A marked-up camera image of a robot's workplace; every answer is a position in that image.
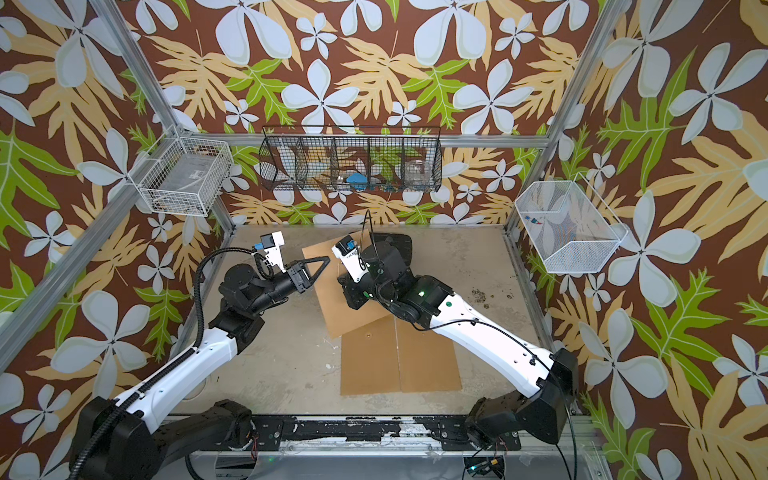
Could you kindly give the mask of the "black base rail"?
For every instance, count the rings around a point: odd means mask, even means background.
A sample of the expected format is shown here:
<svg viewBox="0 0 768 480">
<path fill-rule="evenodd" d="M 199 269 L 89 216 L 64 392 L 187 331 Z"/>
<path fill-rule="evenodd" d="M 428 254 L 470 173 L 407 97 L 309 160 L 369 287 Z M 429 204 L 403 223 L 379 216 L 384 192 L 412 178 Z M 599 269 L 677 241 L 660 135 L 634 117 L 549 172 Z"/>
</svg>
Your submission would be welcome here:
<svg viewBox="0 0 768 480">
<path fill-rule="evenodd" d="M 463 414 L 436 415 L 267 415 L 251 417 L 251 435 L 239 447 L 206 446 L 204 452 L 272 453 L 290 446 L 331 443 L 395 447 L 413 440 L 438 451 L 474 451 Z"/>
</svg>

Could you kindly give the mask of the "blue item in basket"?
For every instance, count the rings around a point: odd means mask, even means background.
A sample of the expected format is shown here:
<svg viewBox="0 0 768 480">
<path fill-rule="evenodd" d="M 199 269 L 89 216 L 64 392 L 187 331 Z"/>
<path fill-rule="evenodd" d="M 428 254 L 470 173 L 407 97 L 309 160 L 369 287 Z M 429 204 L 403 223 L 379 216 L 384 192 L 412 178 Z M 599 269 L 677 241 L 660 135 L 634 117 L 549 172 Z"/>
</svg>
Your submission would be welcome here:
<svg viewBox="0 0 768 480">
<path fill-rule="evenodd" d="M 346 184 L 355 191 L 365 191 L 369 187 L 369 180 L 366 175 L 354 172 L 346 179 Z"/>
</svg>

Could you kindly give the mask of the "brown file bag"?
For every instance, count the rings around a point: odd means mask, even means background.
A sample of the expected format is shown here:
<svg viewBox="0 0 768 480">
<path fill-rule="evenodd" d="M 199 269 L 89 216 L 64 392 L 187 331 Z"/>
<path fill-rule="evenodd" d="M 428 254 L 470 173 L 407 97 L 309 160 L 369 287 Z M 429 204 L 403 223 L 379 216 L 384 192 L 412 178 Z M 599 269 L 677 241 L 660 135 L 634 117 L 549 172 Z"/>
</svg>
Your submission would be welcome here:
<svg viewBox="0 0 768 480">
<path fill-rule="evenodd" d="M 315 282 L 313 290 L 318 296 L 331 338 L 340 337 L 382 318 L 392 317 L 387 310 L 373 300 L 368 301 L 358 310 L 347 305 L 342 286 L 337 281 L 337 278 L 347 270 L 332 253 L 332 247 L 343 237 L 344 234 L 302 249 L 306 259 L 320 256 L 328 256 L 330 259 L 329 265 Z"/>
<path fill-rule="evenodd" d="M 400 390 L 394 322 L 392 316 L 383 317 L 341 337 L 342 396 Z"/>
<path fill-rule="evenodd" d="M 395 322 L 401 391 L 459 391 L 462 383 L 454 343 L 436 332 Z"/>
</svg>

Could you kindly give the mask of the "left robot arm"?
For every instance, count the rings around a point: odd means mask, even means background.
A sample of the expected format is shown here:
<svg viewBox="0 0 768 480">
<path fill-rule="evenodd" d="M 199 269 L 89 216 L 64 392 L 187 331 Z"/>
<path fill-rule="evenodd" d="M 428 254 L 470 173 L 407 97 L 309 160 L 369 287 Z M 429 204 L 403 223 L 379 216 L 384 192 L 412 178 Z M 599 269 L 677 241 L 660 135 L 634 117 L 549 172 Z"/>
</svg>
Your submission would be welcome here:
<svg viewBox="0 0 768 480">
<path fill-rule="evenodd" d="M 255 262 L 226 272 L 218 287 L 220 311 L 210 323 L 197 318 L 191 346 L 118 397 L 98 397 L 81 411 L 71 444 L 70 478 L 151 479 L 203 447 L 247 443 L 251 412 L 234 401 L 219 401 L 178 421 L 166 419 L 211 373 L 253 342 L 266 311 L 311 289 L 330 260 L 321 256 L 280 267 L 254 248 L 246 253 Z"/>
</svg>

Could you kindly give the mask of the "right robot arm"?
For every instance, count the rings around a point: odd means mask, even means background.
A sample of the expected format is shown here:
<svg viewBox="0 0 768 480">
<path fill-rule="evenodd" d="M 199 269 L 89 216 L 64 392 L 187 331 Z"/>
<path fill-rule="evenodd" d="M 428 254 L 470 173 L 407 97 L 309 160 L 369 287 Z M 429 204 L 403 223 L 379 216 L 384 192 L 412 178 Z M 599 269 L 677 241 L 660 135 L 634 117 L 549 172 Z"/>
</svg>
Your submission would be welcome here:
<svg viewBox="0 0 768 480">
<path fill-rule="evenodd" d="M 555 445 L 577 393 L 577 359 L 552 352 L 496 324 L 455 290 L 429 275 L 415 275 L 389 238 L 361 248 L 345 236 L 332 248 L 346 272 L 338 282 L 352 309 L 375 301 L 421 332 L 442 335 L 493 367 L 512 392 L 479 399 L 465 420 L 471 442 L 486 447 L 520 430 Z"/>
</svg>

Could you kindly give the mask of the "black tool case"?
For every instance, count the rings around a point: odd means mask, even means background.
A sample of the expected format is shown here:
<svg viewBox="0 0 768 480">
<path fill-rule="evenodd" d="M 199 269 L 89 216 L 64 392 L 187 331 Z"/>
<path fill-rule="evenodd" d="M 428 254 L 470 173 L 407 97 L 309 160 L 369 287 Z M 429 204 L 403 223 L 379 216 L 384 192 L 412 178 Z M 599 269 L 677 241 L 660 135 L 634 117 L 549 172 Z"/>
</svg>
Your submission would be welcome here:
<svg viewBox="0 0 768 480">
<path fill-rule="evenodd" d="M 413 240 L 409 235 L 400 233 L 386 233 L 385 240 L 396 248 L 406 265 L 410 265 L 413 258 Z"/>
</svg>

